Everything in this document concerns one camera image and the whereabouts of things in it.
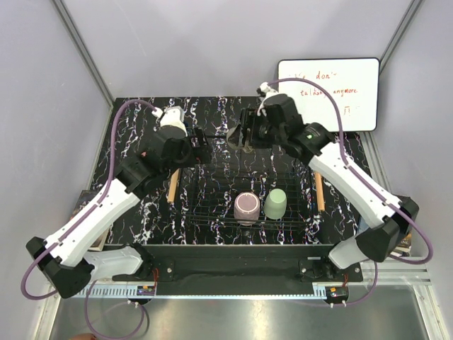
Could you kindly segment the lilac mug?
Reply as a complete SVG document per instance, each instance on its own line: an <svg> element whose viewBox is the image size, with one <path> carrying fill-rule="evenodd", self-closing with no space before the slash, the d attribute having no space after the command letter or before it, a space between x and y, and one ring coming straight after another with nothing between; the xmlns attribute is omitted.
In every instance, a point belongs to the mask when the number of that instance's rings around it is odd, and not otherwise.
<svg viewBox="0 0 453 340"><path fill-rule="evenodd" d="M260 200L250 192L240 193L234 201L234 218L240 225L250 226L258 221Z"/></svg>

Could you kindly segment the beige mug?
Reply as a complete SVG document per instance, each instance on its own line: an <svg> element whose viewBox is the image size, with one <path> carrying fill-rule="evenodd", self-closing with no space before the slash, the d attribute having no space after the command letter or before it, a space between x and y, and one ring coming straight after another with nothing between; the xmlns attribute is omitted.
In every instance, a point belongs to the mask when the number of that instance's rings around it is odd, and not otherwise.
<svg viewBox="0 0 453 340"><path fill-rule="evenodd" d="M251 130L241 125L229 129L226 134L226 142L236 151L243 151L248 154L254 151L251 146Z"/></svg>

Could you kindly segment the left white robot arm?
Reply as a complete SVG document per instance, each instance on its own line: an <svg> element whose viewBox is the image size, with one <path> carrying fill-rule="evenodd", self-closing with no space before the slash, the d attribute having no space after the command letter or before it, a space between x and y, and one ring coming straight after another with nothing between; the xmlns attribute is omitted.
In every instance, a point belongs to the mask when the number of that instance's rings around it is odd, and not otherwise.
<svg viewBox="0 0 453 340"><path fill-rule="evenodd" d="M157 130L147 148L124 159L100 192L47 238L33 237L26 249L61 298L71 298L99 279L153 275L154 257L139 244L112 251L91 245L129 209L163 186L176 170L209 164L212 148L200 127L189 133L172 125Z"/></svg>

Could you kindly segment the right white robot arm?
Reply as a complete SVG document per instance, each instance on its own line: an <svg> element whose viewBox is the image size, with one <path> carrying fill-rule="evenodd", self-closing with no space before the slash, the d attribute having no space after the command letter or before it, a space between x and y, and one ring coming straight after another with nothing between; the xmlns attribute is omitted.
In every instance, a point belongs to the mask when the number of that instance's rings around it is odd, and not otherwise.
<svg viewBox="0 0 453 340"><path fill-rule="evenodd" d="M337 243L321 263L321 272L330 281L340 279L357 262L383 262L411 231L408 220L418 214L418 205L383 189L324 126L304 123L294 100L283 93L266 97L258 108L242 109L230 141L243 150L281 147L320 173L359 212L368 228Z"/></svg>

